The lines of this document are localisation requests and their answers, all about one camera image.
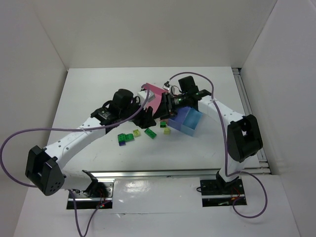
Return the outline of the green lego plate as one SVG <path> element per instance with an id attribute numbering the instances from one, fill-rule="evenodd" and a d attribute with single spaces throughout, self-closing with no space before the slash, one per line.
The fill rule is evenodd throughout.
<path id="1" fill-rule="evenodd" d="M 148 135 L 151 139 L 155 139 L 157 134 L 153 132 L 150 128 L 145 129 L 144 133 Z"/>

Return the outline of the small green lego brick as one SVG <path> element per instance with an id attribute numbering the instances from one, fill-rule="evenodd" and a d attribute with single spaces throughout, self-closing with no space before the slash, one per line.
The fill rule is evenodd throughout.
<path id="1" fill-rule="evenodd" d="M 165 128 L 166 127 L 166 122 L 165 121 L 161 121 L 160 122 L 160 127 L 161 128 Z"/>

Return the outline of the light yellow lego brick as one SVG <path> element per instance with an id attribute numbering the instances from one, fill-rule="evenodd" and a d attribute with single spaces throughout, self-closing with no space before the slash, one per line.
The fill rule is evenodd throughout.
<path id="1" fill-rule="evenodd" d="M 163 129 L 163 133 L 164 133 L 164 135 L 169 135 L 169 134 L 171 133 L 170 128 L 165 127 L 165 128 Z"/>

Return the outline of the pink and blue compartment tray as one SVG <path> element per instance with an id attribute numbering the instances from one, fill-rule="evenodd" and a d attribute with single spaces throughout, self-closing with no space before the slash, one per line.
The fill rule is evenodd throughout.
<path id="1" fill-rule="evenodd" d="M 161 95 L 167 91 L 168 89 L 161 89 L 157 86 L 147 83 L 145 84 L 142 91 L 138 93 L 138 96 L 140 97 L 141 104 L 144 103 L 145 98 L 148 99 L 145 109 L 152 108 L 154 114 L 160 104 Z M 175 116 L 170 116 L 168 119 L 159 120 L 165 121 L 168 126 L 178 131 L 181 131 L 189 136 L 193 136 L 200 118 L 201 112 L 195 110 L 194 108 L 184 107 L 180 108 Z"/>

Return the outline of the green and blue lego stack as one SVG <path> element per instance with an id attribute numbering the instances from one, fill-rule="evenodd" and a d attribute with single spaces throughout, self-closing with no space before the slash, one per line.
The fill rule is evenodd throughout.
<path id="1" fill-rule="evenodd" d="M 127 142 L 134 140 L 134 135 L 132 133 L 129 133 L 129 134 L 121 133 L 117 136 L 117 138 L 118 138 L 119 146 L 124 146 L 126 145 Z"/>

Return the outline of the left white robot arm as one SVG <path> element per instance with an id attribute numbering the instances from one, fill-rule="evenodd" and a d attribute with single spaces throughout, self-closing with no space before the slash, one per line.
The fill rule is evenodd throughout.
<path id="1" fill-rule="evenodd" d="M 149 89 L 145 88 L 143 92 L 145 95 L 135 96 L 127 89 L 119 89 L 112 100 L 93 111 L 80 127 L 64 138 L 45 148 L 31 148 L 26 165 L 27 178 L 45 196 L 60 189 L 83 191 L 91 196 L 103 189 L 105 186 L 89 171 L 71 174 L 63 168 L 85 147 L 126 121 L 132 121 L 140 128 L 154 126 L 153 109 L 145 105 L 155 96 Z"/>

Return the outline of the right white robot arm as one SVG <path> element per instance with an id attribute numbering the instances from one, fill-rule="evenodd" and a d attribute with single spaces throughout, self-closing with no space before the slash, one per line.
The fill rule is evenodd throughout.
<path id="1" fill-rule="evenodd" d="M 199 90 L 192 76 L 178 80 L 180 93 L 174 95 L 172 85 L 163 86 L 160 104 L 153 114 L 155 119 L 166 119 L 183 107 L 191 107 L 219 122 L 224 139 L 224 166 L 217 172 L 221 190 L 231 187 L 239 178 L 246 160 L 262 149 L 263 141 L 254 115 L 242 115 L 214 98 L 214 90 Z"/>

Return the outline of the aluminium rail front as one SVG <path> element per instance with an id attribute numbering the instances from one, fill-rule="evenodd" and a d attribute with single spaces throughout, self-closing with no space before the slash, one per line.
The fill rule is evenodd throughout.
<path id="1" fill-rule="evenodd" d="M 218 171 L 215 169 L 195 169 L 195 170 L 155 170 L 155 171 L 92 171 L 86 170 L 66 173 L 59 168 L 44 170 L 38 174 L 39 180 L 45 183 L 61 184 L 66 178 L 145 178 L 145 177 L 189 177 L 189 176 L 212 176 Z"/>

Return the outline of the aluminium rail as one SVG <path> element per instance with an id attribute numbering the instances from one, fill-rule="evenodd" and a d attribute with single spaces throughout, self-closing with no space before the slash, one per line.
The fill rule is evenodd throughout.
<path id="1" fill-rule="evenodd" d="M 61 184 L 66 178 L 145 178 L 145 177 L 189 177 L 189 176 L 212 176 L 218 171 L 215 169 L 195 169 L 195 170 L 155 170 L 155 171 L 92 171 L 86 170 L 66 173 L 59 168 L 44 170 L 38 174 L 39 180 L 45 183 Z"/>
<path id="2" fill-rule="evenodd" d="M 250 101 L 241 77 L 241 68 L 232 68 L 233 76 L 237 86 L 237 90 L 241 99 L 242 107 L 245 115 L 253 114 L 253 110 L 250 105 Z M 245 169 L 268 169 L 270 170 L 269 163 L 266 158 L 265 151 L 261 149 L 255 156 L 249 158 Z"/>

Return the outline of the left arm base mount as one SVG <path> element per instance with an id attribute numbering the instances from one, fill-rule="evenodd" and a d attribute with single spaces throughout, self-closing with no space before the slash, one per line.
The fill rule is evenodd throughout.
<path id="1" fill-rule="evenodd" d="M 67 200 L 67 210 L 74 210 L 75 203 L 78 210 L 93 210 L 99 206 L 99 209 L 112 209 L 113 208 L 113 192 L 114 192 L 114 179 L 101 179 L 99 183 L 102 186 L 97 188 L 93 194 L 88 194 L 84 191 L 73 190 L 75 201 L 71 194 Z"/>

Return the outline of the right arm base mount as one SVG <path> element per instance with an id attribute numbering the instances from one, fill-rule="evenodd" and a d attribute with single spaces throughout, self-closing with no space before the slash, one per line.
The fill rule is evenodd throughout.
<path id="1" fill-rule="evenodd" d="M 216 180 L 200 180 L 200 186 L 196 191 L 201 194 L 203 207 L 222 207 L 235 205 L 247 205 L 243 182 L 241 179 L 231 186 L 220 189 Z"/>

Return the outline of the aluminium rail right side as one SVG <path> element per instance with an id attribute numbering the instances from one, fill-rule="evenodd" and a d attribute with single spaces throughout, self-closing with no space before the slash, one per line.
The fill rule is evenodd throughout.
<path id="1" fill-rule="evenodd" d="M 250 105 L 250 101 L 241 77 L 241 68 L 232 68 L 233 76 L 237 86 L 237 90 L 241 99 L 242 107 L 245 115 L 253 114 L 253 110 Z M 249 158 L 245 169 L 268 169 L 270 170 L 269 163 L 266 158 L 265 151 L 261 149 L 255 156 Z"/>

